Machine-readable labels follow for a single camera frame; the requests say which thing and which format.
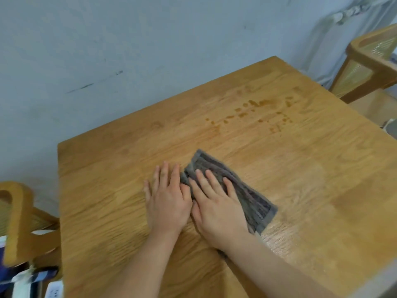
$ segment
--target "gray rag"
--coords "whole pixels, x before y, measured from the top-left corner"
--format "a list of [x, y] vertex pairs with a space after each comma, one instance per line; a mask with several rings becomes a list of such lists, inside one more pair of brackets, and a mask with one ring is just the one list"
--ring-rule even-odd
[[195, 155], [192, 158], [192, 161], [181, 173], [181, 183], [189, 185], [189, 178], [192, 178], [198, 184], [195, 173], [196, 169], [201, 170], [203, 173], [207, 169], [211, 170], [225, 190], [225, 192], [227, 191], [226, 186], [223, 182], [223, 177], [227, 177], [233, 183], [237, 197], [239, 198], [241, 206], [243, 207], [248, 230], [252, 234], [254, 234], [255, 231], [259, 234], [262, 233], [262, 231], [275, 216], [277, 212], [277, 206], [272, 204], [259, 192], [252, 189], [243, 181], [241, 181], [238, 175], [236, 175], [226, 165], [214, 159], [200, 149], [196, 151]]

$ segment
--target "white wall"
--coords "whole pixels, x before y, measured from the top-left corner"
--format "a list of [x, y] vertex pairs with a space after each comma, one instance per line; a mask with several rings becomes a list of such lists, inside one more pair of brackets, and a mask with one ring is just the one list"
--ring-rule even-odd
[[59, 142], [273, 55], [296, 66], [352, 1], [1, 0], [0, 180], [57, 213]]

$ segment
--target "wooden chair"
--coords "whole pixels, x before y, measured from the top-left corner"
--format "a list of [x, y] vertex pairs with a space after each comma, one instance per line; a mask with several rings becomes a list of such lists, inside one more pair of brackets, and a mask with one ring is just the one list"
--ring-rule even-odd
[[397, 65], [388, 61], [397, 47], [397, 23], [354, 39], [330, 91], [345, 103], [397, 83]]
[[[34, 230], [52, 229], [44, 235]], [[33, 193], [17, 182], [0, 182], [0, 236], [7, 235], [3, 265], [12, 267], [34, 262], [60, 247], [59, 219], [34, 208]]]

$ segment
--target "table top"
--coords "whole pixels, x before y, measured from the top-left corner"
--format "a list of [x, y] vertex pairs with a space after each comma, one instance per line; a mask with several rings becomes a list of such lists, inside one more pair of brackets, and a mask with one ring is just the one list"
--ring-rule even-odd
[[[397, 143], [272, 57], [59, 144], [66, 298], [98, 297], [122, 270], [148, 235], [143, 180], [199, 148], [279, 207], [262, 238], [334, 293], [396, 257]], [[189, 221], [160, 296], [247, 297], [249, 286]]]

